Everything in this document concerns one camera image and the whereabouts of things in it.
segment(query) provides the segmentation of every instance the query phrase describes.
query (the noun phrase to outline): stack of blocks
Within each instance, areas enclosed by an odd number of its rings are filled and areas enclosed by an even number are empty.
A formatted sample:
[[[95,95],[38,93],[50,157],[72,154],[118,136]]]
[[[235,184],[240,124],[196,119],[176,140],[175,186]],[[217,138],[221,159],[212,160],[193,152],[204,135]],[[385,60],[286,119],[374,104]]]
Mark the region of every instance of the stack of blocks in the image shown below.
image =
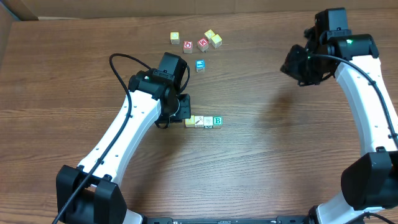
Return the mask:
[[[222,116],[194,116],[190,119],[185,119],[185,126],[187,128],[221,128],[223,125]]]

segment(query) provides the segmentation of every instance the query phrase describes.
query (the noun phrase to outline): wooden table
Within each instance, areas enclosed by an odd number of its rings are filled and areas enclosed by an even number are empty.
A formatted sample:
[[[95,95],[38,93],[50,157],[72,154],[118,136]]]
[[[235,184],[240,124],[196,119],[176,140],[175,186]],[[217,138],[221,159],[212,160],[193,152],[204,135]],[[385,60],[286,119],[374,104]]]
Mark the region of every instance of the wooden table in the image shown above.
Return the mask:
[[[220,130],[148,130],[124,176],[129,209],[150,217],[266,218],[306,214],[340,190],[359,158],[345,95],[328,80],[300,88],[279,71],[316,12],[15,22],[0,74],[0,223],[50,223],[55,177],[101,139],[124,92],[108,57],[157,67],[164,52],[195,70],[192,113],[224,117]],[[370,33],[398,106],[398,9],[349,11],[355,34]],[[197,41],[213,29],[223,45],[182,53],[169,33]],[[125,82],[142,70],[117,58]],[[397,210],[382,212],[398,222]]]

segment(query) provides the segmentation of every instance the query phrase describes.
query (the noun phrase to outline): cardboard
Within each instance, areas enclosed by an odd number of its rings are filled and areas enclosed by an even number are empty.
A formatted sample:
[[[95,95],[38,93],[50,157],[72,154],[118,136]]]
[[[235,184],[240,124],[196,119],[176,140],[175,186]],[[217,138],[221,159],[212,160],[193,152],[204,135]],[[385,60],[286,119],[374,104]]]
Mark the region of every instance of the cardboard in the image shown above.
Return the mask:
[[[0,67],[7,47],[8,35],[14,18],[6,11],[0,2]]]
[[[391,0],[4,0],[23,20],[397,8]]]

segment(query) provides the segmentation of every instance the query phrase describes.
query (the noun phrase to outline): toy block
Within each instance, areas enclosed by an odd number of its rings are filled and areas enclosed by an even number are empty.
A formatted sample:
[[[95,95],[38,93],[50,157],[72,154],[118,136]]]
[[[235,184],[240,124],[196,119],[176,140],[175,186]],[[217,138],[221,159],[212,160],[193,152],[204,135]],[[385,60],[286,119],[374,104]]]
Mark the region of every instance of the toy block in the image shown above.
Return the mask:
[[[222,116],[214,116],[213,117],[213,128],[221,128],[223,125],[223,117]]]
[[[212,30],[208,30],[205,32],[206,39],[211,43],[211,38],[214,37],[216,34]]]
[[[203,123],[203,125],[205,126],[205,128],[213,128],[213,117],[205,117],[204,120],[205,122]]]
[[[204,72],[206,69],[204,60],[197,60],[197,72]]]
[[[203,116],[195,116],[195,128],[203,128]]]
[[[198,41],[198,48],[204,52],[205,50],[209,49],[209,42],[205,38],[200,39]]]
[[[217,34],[211,38],[211,44],[213,44],[214,48],[218,48],[221,46],[221,44],[223,44],[223,39]]]
[[[192,54],[193,46],[192,41],[184,41],[184,53]]]
[[[172,41],[172,44],[180,44],[180,34],[178,32],[171,32],[170,40]]]
[[[185,119],[185,127],[193,128],[195,127],[195,116],[191,115],[191,118]]]

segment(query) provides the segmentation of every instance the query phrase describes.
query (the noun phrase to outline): black cable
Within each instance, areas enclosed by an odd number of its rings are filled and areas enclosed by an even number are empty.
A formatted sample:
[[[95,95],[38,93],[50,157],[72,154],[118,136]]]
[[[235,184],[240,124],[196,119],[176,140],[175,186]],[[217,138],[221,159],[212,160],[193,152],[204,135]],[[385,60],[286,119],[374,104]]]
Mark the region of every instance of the black cable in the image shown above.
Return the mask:
[[[351,63],[351,62],[349,62],[349,61],[347,61],[345,59],[342,59],[342,58],[339,58],[339,57],[335,57],[335,56],[331,56],[331,55],[321,55],[321,54],[310,54],[310,58],[311,57],[326,58],[326,59],[332,59],[332,60],[336,60],[336,61],[339,61],[339,62],[343,62],[343,63],[353,67],[360,74],[362,74],[363,77],[365,77],[367,79],[367,81],[369,82],[370,85],[373,86],[374,91],[376,91],[377,96],[379,97],[381,107],[383,108],[384,116],[386,117],[387,124],[388,124],[388,127],[389,127],[390,132],[391,132],[391,135],[389,135],[389,138],[393,139],[393,141],[394,141],[394,143],[396,145],[396,148],[398,149],[397,133],[394,130],[394,125],[392,124],[390,113],[388,112],[386,102],[384,101],[384,97],[383,97],[379,87],[376,85],[376,81],[374,81],[366,72],[364,72],[358,66],[356,66],[355,64],[353,64],[353,63]]]
[[[372,213],[372,212],[365,212],[365,213],[363,213],[362,215],[360,215],[360,216],[358,216],[358,217],[356,217],[354,220],[351,220],[350,222],[348,222],[347,224],[354,224],[355,222],[357,222],[357,221],[360,221],[360,220],[363,220],[363,218],[365,218],[365,217],[376,217],[376,218],[379,218],[380,220],[382,220],[382,221],[385,221],[386,223],[388,223],[388,224],[395,224],[393,221],[391,221],[391,220],[389,220],[388,218],[386,218],[386,217],[384,217],[384,216],[381,216],[381,215],[379,215],[379,214],[376,214],[376,213]]]
[[[120,57],[126,57],[129,58],[131,60],[135,60],[136,62],[140,63],[141,65],[145,66],[146,68],[150,69],[150,66],[146,65],[144,62],[141,62],[140,60],[130,56],[130,55],[126,55],[126,54],[112,54],[109,57],[109,64],[112,68],[113,73],[116,75],[116,78],[118,78],[120,84],[123,86],[124,91],[126,92],[127,95],[127,100],[129,102],[129,108],[127,110],[127,114],[130,115],[131,114],[131,96],[129,93],[129,90],[127,89],[126,84],[124,84],[122,78],[120,77],[119,73],[116,71],[115,67],[113,66],[113,57],[115,56],[120,56]],[[52,222],[52,224],[56,224],[59,219],[61,218],[61,216],[65,213],[65,211],[67,210],[68,206],[73,202],[73,200],[75,199],[75,197],[80,193],[80,191],[82,190],[82,188],[86,185],[86,183],[88,182],[88,179],[91,177],[91,175],[93,175],[94,171],[98,168],[98,166],[102,163],[102,161],[104,160],[105,156],[107,155],[107,153],[109,152],[109,150],[111,150],[113,144],[118,140],[120,134],[123,132],[123,129],[126,127],[127,122],[129,121],[130,116],[128,116],[126,114],[126,118],[123,121],[122,126],[120,127],[118,133],[116,133],[115,137],[113,137],[112,141],[110,142],[110,144],[107,146],[107,148],[105,149],[104,153],[102,153],[101,157],[97,159],[95,165],[93,166],[93,168],[91,168],[91,170],[89,171],[89,173],[87,174],[87,176],[83,179],[83,181],[79,184],[79,186],[76,188],[76,190],[74,191],[74,193],[69,197],[68,201],[63,205],[63,207],[61,208],[61,210],[58,212],[58,215],[55,217],[54,221]]]
[[[312,34],[310,34],[310,36],[308,37],[308,41],[307,41],[307,43],[305,44],[305,47],[304,47],[304,49],[305,49],[307,52],[308,52],[308,45],[310,45],[311,38],[312,38]]]
[[[112,70],[113,70],[113,72],[114,72],[115,74],[117,74],[117,72],[116,72],[116,69],[114,69],[114,67],[113,67],[113,62],[112,62],[112,58],[115,57],[115,56],[126,57],[126,58],[129,58],[129,59],[131,59],[131,60],[135,60],[136,62],[140,63],[142,66],[148,68],[149,70],[151,69],[150,66],[148,66],[148,65],[145,64],[144,62],[141,62],[140,60],[136,59],[135,57],[132,57],[132,56],[126,55],[126,54],[115,53],[115,54],[112,54],[112,55],[109,57],[109,64],[111,65],[111,68],[112,68]]]
[[[188,70],[188,77],[187,77],[187,80],[185,81],[184,85],[181,87],[180,91],[177,93],[178,95],[181,94],[181,93],[185,90],[185,88],[187,87],[187,85],[188,85],[188,81],[189,81],[189,78],[190,78],[190,69],[189,69],[189,65],[187,65],[187,70]]]
[[[325,30],[325,31],[323,31],[323,32],[321,33],[321,35],[319,36],[319,45],[323,45],[323,39],[324,39],[324,37],[325,37],[325,35],[326,35],[327,32],[328,32],[328,31]]]

